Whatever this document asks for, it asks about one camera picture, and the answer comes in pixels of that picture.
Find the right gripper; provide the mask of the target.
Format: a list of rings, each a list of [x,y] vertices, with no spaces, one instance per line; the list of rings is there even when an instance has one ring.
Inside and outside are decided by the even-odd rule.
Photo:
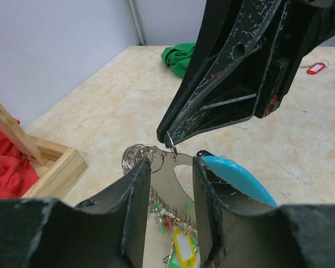
[[[189,87],[167,145],[277,110],[303,57],[335,36],[335,1],[242,1],[224,33],[201,81]]]

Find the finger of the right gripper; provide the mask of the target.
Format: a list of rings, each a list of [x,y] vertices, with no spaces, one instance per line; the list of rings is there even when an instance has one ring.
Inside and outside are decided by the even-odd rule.
[[[200,82],[207,65],[214,56],[213,47],[224,30],[230,31],[240,12],[242,1],[206,1],[200,31],[192,58],[181,85],[163,116],[157,130],[157,140],[164,143],[164,138],[180,110],[192,94],[194,83]]]

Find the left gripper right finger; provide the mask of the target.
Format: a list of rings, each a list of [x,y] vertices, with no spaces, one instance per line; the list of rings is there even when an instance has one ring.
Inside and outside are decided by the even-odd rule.
[[[240,191],[200,157],[193,192],[203,267],[278,267],[277,207]]]

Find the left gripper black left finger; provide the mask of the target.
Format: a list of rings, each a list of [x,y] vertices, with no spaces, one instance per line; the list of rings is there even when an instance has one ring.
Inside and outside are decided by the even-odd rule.
[[[78,203],[84,212],[84,267],[142,267],[151,164],[140,160],[126,175]]]

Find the large metal keyring with keys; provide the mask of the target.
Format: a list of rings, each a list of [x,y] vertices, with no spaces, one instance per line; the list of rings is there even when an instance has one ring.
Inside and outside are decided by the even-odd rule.
[[[154,145],[137,144],[128,147],[122,156],[122,169],[128,173],[140,160],[147,158],[151,164],[150,199],[148,209],[159,223],[165,222],[173,229],[173,251],[168,261],[177,260],[181,267],[203,267],[200,259],[197,218],[193,192],[193,159],[176,150],[167,152]],[[201,157],[222,179],[240,191],[261,202],[276,202],[264,186],[239,164],[218,156]],[[279,245],[279,211],[275,217],[275,242],[279,249],[279,266],[293,263]]]

